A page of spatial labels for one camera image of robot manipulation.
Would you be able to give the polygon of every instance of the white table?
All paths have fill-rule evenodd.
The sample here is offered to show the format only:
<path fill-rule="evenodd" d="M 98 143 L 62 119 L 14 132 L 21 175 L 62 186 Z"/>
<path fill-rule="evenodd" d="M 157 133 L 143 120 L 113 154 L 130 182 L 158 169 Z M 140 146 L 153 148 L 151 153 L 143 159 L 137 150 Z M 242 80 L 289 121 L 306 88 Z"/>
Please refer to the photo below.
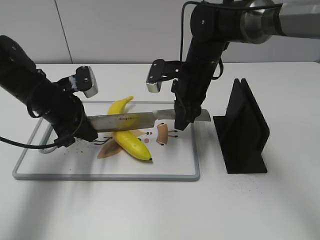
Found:
<path fill-rule="evenodd" d="M 77 67 L 38 65 L 53 82 Z M 99 86 L 92 100 L 174 99 L 169 82 L 148 93 L 148 64 L 91 67 Z M 270 128 L 267 174 L 228 175 L 213 122 L 196 127 L 196 182 L 18 181 L 11 172 L 22 149 L 0 143 L 0 239 L 320 239 L 319 76 L 312 62 L 229 63 L 212 81 L 203 108 L 217 116 L 234 78 L 247 79 Z M 27 142 L 37 120 L 3 89 L 0 110 L 0 136 Z"/>

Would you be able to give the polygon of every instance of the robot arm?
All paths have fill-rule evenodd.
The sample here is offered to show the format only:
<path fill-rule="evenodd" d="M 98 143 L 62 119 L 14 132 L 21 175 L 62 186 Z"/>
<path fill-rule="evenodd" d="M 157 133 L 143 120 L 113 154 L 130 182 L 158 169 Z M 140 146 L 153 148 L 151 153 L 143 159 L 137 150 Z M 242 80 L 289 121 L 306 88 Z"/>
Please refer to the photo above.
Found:
<path fill-rule="evenodd" d="M 320 38 L 320 1 L 188 3 L 196 7 L 190 19 L 192 40 L 186 60 L 154 61 L 146 81 L 149 92 L 157 93 L 162 82 L 174 79 L 174 125 L 179 130 L 184 130 L 201 113 L 212 76 L 230 42 L 261 44 L 271 35 Z"/>

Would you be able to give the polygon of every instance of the kitchen knife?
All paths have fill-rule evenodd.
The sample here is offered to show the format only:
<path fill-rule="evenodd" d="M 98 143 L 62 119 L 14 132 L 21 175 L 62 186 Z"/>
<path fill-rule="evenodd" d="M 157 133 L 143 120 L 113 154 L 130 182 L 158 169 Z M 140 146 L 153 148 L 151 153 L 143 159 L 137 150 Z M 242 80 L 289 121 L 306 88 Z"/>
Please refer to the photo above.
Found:
<path fill-rule="evenodd" d="M 87 119 L 98 133 L 149 129 L 155 126 L 156 120 L 174 120 L 174 109 L 152 112 L 123 113 L 114 115 L 88 116 Z M 196 121 L 210 122 L 208 110 L 202 109 Z"/>

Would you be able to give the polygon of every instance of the banana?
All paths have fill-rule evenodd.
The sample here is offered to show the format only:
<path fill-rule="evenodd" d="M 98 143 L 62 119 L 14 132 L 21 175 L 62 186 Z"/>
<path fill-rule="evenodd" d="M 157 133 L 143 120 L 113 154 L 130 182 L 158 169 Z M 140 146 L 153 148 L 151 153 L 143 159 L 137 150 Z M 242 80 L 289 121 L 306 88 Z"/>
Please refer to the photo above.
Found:
<path fill-rule="evenodd" d="M 128 96 L 119 101 L 115 101 L 109 108 L 108 114 L 122 114 L 126 104 L 134 99 L 133 96 Z M 112 132 L 114 140 L 131 156 L 144 161 L 152 161 L 151 154 L 146 145 L 141 142 L 130 131 L 114 131 Z"/>

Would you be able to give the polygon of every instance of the cable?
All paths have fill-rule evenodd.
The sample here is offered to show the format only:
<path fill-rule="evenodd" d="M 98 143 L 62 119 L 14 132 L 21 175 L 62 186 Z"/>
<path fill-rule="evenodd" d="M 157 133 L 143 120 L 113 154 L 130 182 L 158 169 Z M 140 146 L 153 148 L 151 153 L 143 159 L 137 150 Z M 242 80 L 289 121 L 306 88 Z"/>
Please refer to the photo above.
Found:
<path fill-rule="evenodd" d="M 274 9 L 282 7 L 282 3 L 273 4 L 273 5 L 266 5 L 266 6 L 248 6 L 248 7 L 232 7 L 232 6 L 225 6 L 222 4 L 216 3 L 209 3 L 206 1 L 187 1 L 183 4 L 181 10 L 181 38 L 180 38 L 180 62 L 182 62 L 183 58 L 183 47 L 184 47 L 184 17 L 185 17 L 185 8 L 187 5 L 206 5 L 210 8 L 216 9 L 224 9 L 224 10 L 238 10 L 238 11 L 253 11 L 253 10 L 265 10 L 265 9 Z"/>
<path fill-rule="evenodd" d="M 82 106 L 81 108 L 81 119 L 80 119 L 80 122 L 77 126 L 77 128 L 73 131 L 73 133 L 70 135 L 70 137 L 73 137 L 76 132 L 79 130 L 79 128 L 81 127 L 83 121 L 84 121 L 84 115 L 85 115 L 85 110 L 84 110 L 84 107 Z M 55 143 L 52 143 L 52 144 L 48 144 L 48 145 L 29 145 L 29 144 L 23 144 L 23 143 L 20 143 L 20 142 L 16 142 L 16 141 L 12 141 L 12 140 L 9 140 L 7 138 L 4 138 L 2 136 L 0 136 L 0 141 L 4 142 L 4 143 L 7 143 L 7 144 L 11 144 L 11 145 L 14 145 L 14 146 L 17 146 L 17 147 L 20 147 L 20 148 L 25 148 L 25 149 L 49 149 L 49 148 L 52 148 L 52 147 L 57 147 L 58 144 L 62 144 L 63 142 L 66 142 L 67 139 L 66 138 L 63 138 L 63 140 L 59 141 L 57 140 Z"/>
<path fill-rule="evenodd" d="M 184 47 L 184 17 L 185 17 L 185 8 L 187 5 L 194 4 L 198 5 L 200 2 L 197 1 L 187 1 L 183 4 L 181 10 L 181 38 L 180 38 L 180 62 L 182 62 L 183 47 Z"/>

